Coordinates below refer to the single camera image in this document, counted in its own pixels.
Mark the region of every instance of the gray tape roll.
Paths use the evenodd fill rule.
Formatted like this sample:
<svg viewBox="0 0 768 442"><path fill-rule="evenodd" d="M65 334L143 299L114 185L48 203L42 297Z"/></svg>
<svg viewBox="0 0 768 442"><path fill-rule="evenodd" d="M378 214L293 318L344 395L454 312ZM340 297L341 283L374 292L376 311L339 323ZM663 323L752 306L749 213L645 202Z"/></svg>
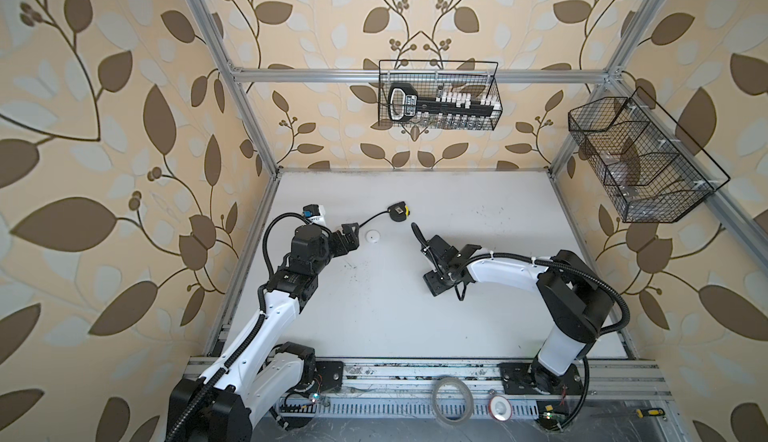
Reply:
<svg viewBox="0 0 768 442"><path fill-rule="evenodd" d="M466 410L464 410L464 414L462 414L462 416L458 419L447 418L445 415L443 415L442 410L440 410L440 408L437 406L437 392L446 385L452 385L458 389L458 391L462 393L464 401L467 405ZM445 377L440 379L435 385L435 388L432 390L432 410L435 412L435 418L447 425L464 424L467 420L469 420L470 417L472 417L472 414L475 413L475 399L472 397L472 392L469 391L469 387L467 387L464 382L455 377Z"/></svg>

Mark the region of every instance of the beige wallpaper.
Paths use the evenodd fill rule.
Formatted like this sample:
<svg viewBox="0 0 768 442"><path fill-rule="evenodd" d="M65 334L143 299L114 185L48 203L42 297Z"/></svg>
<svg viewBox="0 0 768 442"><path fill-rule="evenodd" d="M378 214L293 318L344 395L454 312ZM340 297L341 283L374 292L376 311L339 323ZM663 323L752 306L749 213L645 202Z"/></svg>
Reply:
<svg viewBox="0 0 768 442"><path fill-rule="evenodd" d="M641 0L207 0L247 68L362 68L365 58L598 69Z"/></svg>
<svg viewBox="0 0 768 442"><path fill-rule="evenodd" d="M184 0L0 6L0 439L161 438L266 175Z"/></svg>
<svg viewBox="0 0 768 442"><path fill-rule="evenodd" d="M724 190L766 230L767 8L668 0L625 74L725 166L734 179ZM630 304L640 356L658 360L693 437L768 440L766 274L705 206L675 224L623 224L578 155L559 181L600 274Z"/></svg>
<svg viewBox="0 0 768 442"><path fill-rule="evenodd" d="M583 84L501 84L495 130L425 129L378 122L375 88L355 84L247 84L278 165L314 169L548 167L568 132Z"/></svg>

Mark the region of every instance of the white table surface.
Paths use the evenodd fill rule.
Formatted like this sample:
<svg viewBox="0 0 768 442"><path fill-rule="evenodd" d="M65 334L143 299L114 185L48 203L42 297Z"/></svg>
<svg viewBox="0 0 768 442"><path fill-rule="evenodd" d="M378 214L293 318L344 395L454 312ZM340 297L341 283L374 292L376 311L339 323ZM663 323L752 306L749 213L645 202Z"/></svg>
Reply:
<svg viewBox="0 0 768 442"><path fill-rule="evenodd" d="M451 290L433 297L422 276L431 264L419 252L410 223L461 249L478 244L499 252L581 255L543 172L285 173L268 221L307 204L326 208L326 225L361 223L405 200L403 223L382 215L360 233L360 248L333 259L319 288L280 341L309 345L318 357L532 358L554 322L538 293L497 284L470 284L459 302ZM275 225L273 265L290 250L298 219ZM378 243L365 241L377 230ZM258 310L267 280L261 246L237 305L230 340ZM626 358L616 334L598 340L592 358Z"/></svg>

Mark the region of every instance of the black wire basket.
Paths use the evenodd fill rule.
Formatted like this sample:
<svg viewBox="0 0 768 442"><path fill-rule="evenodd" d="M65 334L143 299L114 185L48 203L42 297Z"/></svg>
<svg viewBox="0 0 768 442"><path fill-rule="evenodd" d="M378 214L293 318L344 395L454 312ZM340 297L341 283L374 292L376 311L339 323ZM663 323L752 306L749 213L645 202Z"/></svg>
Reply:
<svg viewBox="0 0 768 442"><path fill-rule="evenodd" d="M652 108L674 122L674 136L651 119ZM601 98L573 109L568 130L625 223L677 222L730 180L642 88L629 98ZM699 169L704 164L717 174L706 175Z"/></svg>
<svg viewBox="0 0 768 442"><path fill-rule="evenodd" d="M504 111L497 68L497 62L383 59L379 61L379 124L494 130Z"/></svg>

